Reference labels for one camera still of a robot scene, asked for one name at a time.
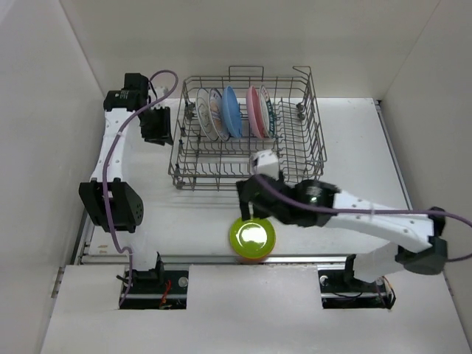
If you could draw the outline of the lime green plastic plate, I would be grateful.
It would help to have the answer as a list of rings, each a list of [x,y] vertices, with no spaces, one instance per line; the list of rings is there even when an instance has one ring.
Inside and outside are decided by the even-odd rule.
[[[276,244],[276,232],[267,219],[243,221],[238,218],[229,229],[229,243],[239,256],[269,256]]]

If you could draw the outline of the white patterned plate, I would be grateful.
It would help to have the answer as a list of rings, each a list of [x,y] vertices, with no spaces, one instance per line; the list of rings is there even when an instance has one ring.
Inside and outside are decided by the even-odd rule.
[[[197,118],[204,135],[210,141],[218,141],[219,136],[212,125],[208,99],[209,92],[205,88],[200,88],[195,99]]]

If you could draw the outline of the orange plastic plate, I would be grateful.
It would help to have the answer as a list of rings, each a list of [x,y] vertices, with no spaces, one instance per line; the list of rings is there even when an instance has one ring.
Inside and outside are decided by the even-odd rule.
[[[250,258],[250,257],[243,257],[243,256],[236,257],[236,260],[241,264],[260,264],[260,263],[264,263],[267,259],[268,259],[267,256],[257,257],[257,258]]]

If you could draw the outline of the white plate colourful print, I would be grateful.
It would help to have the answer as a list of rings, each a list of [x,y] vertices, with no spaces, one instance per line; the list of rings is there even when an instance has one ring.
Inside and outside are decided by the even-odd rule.
[[[209,112],[213,128],[223,142],[229,140],[229,131],[223,119],[222,95],[216,88],[209,91]]]

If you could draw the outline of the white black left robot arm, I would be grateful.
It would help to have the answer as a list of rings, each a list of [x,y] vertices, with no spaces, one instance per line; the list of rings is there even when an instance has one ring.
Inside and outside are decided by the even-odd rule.
[[[154,267],[159,255],[194,263],[236,256],[229,230],[239,206],[235,191],[191,192],[170,184],[166,177],[170,149],[139,136],[137,115],[148,107],[163,107],[175,88],[153,91],[151,86],[148,79],[139,109],[105,112],[100,156],[80,191],[90,190],[96,204],[85,205],[100,235],[92,239],[93,247],[109,237],[115,250],[108,255],[142,271],[139,283],[154,293],[165,282],[164,273]]]

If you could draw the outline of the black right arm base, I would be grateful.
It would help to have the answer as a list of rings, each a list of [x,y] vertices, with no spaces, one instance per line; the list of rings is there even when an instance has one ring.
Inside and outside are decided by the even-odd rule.
[[[326,310],[391,310],[397,297],[385,277],[374,282],[346,280],[340,269],[318,270],[322,307]]]

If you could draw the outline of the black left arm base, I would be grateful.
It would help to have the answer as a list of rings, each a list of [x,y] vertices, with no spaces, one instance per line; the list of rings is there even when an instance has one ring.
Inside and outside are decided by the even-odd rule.
[[[188,270],[132,271],[132,286],[128,294],[128,271],[119,299],[120,310],[185,310],[187,308]]]

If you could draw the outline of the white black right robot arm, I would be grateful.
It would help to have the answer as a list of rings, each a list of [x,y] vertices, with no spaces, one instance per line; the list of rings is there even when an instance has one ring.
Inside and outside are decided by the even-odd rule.
[[[425,214],[390,210],[313,179],[290,186],[282,177],[258,174],[237,182],[236,188],[245,221],[273,217],[285,225],[344,229],[385,240],[382,247],[347,257],[341,281],[352,291],[402,270],[437,275],[448,259],[440,208]]]

